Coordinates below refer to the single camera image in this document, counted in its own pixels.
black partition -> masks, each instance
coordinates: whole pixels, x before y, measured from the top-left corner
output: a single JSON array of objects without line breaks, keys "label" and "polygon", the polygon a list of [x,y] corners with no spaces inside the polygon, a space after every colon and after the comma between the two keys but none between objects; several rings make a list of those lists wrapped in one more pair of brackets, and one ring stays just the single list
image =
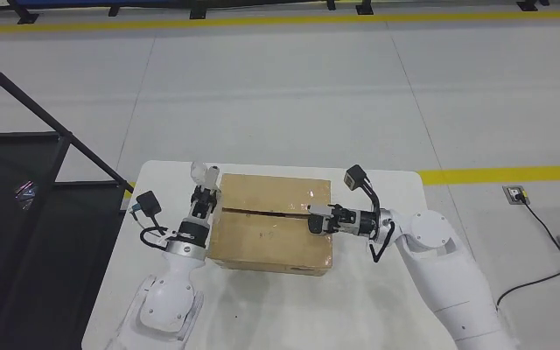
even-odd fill
[{"label": "black partition", "polygon": [[[132,186],[0,73],[52,132],[0,134],[0,348],[79,349]],[[69,147],[113,180],[56,182]]]}]

box flap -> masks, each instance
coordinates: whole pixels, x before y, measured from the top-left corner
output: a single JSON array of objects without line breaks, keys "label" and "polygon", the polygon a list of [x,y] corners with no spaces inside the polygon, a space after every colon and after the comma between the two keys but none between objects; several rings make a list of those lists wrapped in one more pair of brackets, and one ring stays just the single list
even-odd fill
[{"label": "box flap", "polygon": [[225,261],[330,268],[330,235],[309,233],[306,219],[223,212],[210,237],[208,257]]},{"label": "box flap", "polygon": [[310,204],[331,202],[331,181],[224,174],[223,207],[255,212],[307,214]]}]

black railing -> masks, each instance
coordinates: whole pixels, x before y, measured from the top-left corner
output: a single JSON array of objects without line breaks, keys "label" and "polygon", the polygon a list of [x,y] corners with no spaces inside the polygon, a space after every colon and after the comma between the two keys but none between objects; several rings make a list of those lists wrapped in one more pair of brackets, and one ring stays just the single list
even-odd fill
[{"label": "black railing", "polygon": [[58,132],[61,136],[67,138],[70,144],[78,149],[84,156],[90,159],[95,165],[99,166],[104,172],[106,172],[111,178],[123,186],[128,192],[132,193],[134,187],[127,182],[121,175],[116,173],[107,163],[103,162],[95,153],[93,153],[82,141],[78,139],[70,130],[59,123],[52,115],[50,115],[46,110],[39,106],[28,94],[26,94],[21,88],[14,84],[7,76],[0,73],[0,87],[8,92],[8,94],[14,96],[14,98],[20,101],[24,106],[26,106],[35,116],[38,116],[43,122],[47,123],[51,128]]}]

black cable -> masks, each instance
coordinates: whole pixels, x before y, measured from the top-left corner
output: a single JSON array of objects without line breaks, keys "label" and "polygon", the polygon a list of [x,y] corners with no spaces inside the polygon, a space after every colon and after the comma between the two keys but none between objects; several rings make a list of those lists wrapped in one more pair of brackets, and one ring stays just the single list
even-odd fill
[{"label": "black cable", "polygon": [[554,278],[554,277],[558,277],[558,276],[560,276],[560,272],[558,272],[558,273],[556,273],[556,274],[554,274],[554,275],[552,275],[552,276],[548,276],[548,277],[545,277],[545,278],[541,278],[541,279],[536,280],[536,281],[534,281],[534,282],[529,282],[529,283],[525,283],[525,284],[518,285],[517,287],[514,287],[514,288],[512,288],[512,289],[506,291],[506,292],[503,293],[500,297],[498,297],[498,302],[496,303],[496,306],[500,306],[501,300],[502,300],[507,294],[511,293],[512,291],[517,291],[518,289],[523,288],[523,287],[527,287],[528,285],[539,284],[540,282],[548,281],[548,280],[550,280],[550,279],[552,279],[552,278]]},{"label": "black cable", "polygon": [[395,223],[391,221],[390,225],[391,225],[391,229],[387,232],[387,237],[385,237],[385,241],[383,242],[383,245],[379,250],[379,254],[375,253],[374,245],[369,243],[369,250],[371,251],[371,256],[374,258],[374,263],[378,263],[379,260],[382,258],[383,252],[385,251],[385,248],[389,245],[393,232],[395,232]]},{"label": "black cable", "polygon": [[[549,228],[544,224],[544,222],[543,222],[538,216],[536,216],[535,212],[533,212],[533,210],[530,208],[529,204],[527,204],[527,200],[525,199],[525,196],[524,196],[522,193],[520,193],[520,194],[515,195],[515,198],[516,198],[517,200],[520,200],[520,201],[525,205],[525,207],[533,214],[533,216],[535,217],[535,219],[537,219],[537,220],[541,223],[541,225],[542,225],[542,226],[544,227],[544,229],[546,230],[546,233],[549,234],[550,239],[554,242],[554,245],[558,248],[558,250],[560,250],[560,245],[558,244],[557,240],[554,239],[554,236],[552,236],[552,233],[550,232]],[[548,281],[548,280],[550,280],[550,279],[552,279],[552,278],[554,278],[554,277],[558,277],[558,276],[560,276],[560,272],[558,272],[558,273],[556,273],[556,274],[554,274],[554,275],[552,275],[552,276],[548,276],[548,277],[545,277],[545,278],[541,278],[541,279],[538,279],[538,280],[533,281],[533,282],[520,284],[520,285],[518,285],[518,286],[515,286],[514,288],[511,288],[511,289],[509,289],[509,290],[506,290],[502,295],[500,295],[500,297],[498,297],[498,301],[496,302],[496,308],[497,308],[498,306],[500,306],[501,300],[502,300],[507,294],[511,293],[512,291],[517,291],[517,290],[520,289],[520,288],[527,287],[527,286],[530,286],[530,285],[533,285],[533,284],[539,284],[540,282]]]},{"label": "black cable", "polygon": [[159,232],[159,234],[162,235],[162,237],[165,236],[165,232],[163,230],[163,227],[159,226],[159,223],[156,220],[156,216],[151,216],[150,219],[154,223],[155,229]]},{"label": "black cable", "polygon": [[554,237],[552,236],[552,233],[550,232],[549,228],[546,227],[546,225],[544,225],[544,222],[541,219],[539,219],[538,216],[536,216],[535,212],[533,212],[533,210],[531,209],[529,204],[527,204],[527,201],[524,198],[521,201],[523,202],[525,207],[527,207],[527,209],[533,214],[533,216],[535,216],[535,219],[537,219],[537,221],[539,221],[541,223],[541,225],[546,230],[546,233],[549,234],[550,239],[554,242],[554,245],[558,248],[558,250],[560,250],[560,244],[558,244],[557,240],[554,239]]},{"label": "black cable", "polygon": [[143,244],[147,245],[150,248],[155,248],[155,249],[159,249],[159,250],[163,250],[165,251],[165,247],[159,246],[155,243],[149,242],[144,238],[144,235],[147,234],[150,231],[167,231],[167,227],[161,227],[161,226],[157,226],[157,227],[147,227],[145,229],[142,230],[142,232],[140,232],[140,241],[142,241]]}]

white table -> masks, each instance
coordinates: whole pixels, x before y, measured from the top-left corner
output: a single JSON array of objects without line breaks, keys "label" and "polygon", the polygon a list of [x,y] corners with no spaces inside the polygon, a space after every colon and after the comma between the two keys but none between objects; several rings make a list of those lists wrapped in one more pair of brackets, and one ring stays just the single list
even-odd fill
[{"label": "white table", "polygon": [[[157,220],[163,226],[178,227],[188,213],[195,186],[190,165],[146,163],[130,203],[152,190],[163,209]],[[216,165],[221,173],[329,179],[332,203],[371,207],[365,193],[350,192],[344,185],[345,169]],[[367,175],[382,207],[402,214],[426,209],[422,181],[414,172],[367,171]],[[82,341],[85,350],[105,347],[138,285],[165,267],[161,252],[140,242],[139,231],[127,215]],[[396,247],[374,263],[363,238],[335,234],[332,246],[332,269],[322,277],[221,269],[206,259],[206,266],[192,273],[195,288],[205,293],[205,303],[187,348],[456,348],[424,305]]]}]

